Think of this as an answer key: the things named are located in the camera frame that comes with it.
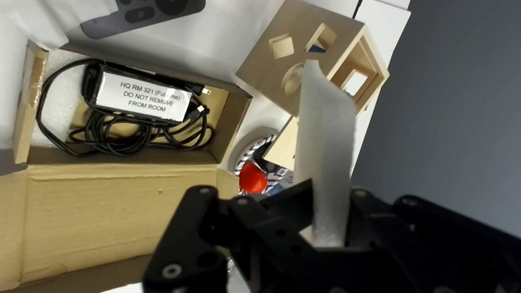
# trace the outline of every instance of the black metal bracket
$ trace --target black metal bracket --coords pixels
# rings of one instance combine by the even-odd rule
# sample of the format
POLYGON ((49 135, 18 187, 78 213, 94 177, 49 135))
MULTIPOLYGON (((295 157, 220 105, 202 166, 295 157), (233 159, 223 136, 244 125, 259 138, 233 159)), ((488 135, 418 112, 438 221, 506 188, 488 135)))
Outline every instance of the black metal bracket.
POLYGON ((521 240, 405 195, 387 205, 352 190, 345 247, 316 249, 311 180, 280 195, 220 200, 192 187, 145 271, 146 293, 226 291, 226 258, 251 291, 519 293, 521 240))

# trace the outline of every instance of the wooden cube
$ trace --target wooden cube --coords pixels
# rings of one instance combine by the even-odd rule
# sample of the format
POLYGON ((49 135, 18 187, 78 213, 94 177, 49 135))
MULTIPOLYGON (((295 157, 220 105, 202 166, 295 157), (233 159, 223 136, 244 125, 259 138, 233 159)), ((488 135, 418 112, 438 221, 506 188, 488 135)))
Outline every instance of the wooden cube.
POLYGON ((300 0, 287 0, 238 76, 298 115, 300 76, 308 58, 353 96, 358 110, 383 86, 389 71, 363 22, 300 0))

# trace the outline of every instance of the red object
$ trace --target red object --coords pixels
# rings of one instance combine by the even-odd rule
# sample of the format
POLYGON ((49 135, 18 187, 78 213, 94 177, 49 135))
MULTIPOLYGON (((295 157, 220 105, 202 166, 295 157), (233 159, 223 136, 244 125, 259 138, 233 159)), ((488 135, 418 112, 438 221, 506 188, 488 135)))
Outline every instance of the red object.
POLYGON ((239 174, 239 187, 244 193, 260 193, 267 187, 267 177, 257 164, 247 161, 239 174))

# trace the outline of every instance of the white label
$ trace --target white label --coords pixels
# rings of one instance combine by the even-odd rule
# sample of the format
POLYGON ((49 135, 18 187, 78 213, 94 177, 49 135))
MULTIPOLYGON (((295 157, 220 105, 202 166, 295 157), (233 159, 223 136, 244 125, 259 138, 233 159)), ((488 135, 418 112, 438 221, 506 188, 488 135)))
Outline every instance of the white label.
POLYGON ((96 104, 124 112, 153 115, 182 122, 189 109, 192 92, 179 87, 103 73, 96 104))

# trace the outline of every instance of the black remote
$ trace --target black remote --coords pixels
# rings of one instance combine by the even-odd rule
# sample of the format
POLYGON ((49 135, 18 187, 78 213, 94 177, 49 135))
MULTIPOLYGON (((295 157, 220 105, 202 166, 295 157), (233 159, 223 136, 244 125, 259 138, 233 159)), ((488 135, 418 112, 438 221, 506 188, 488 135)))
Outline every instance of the black remote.
POLYGON ((103 39, 155 22, 199 13, 205 0, 117 0, 119 9, 112 14, 81 22, 91 39, 103 39))

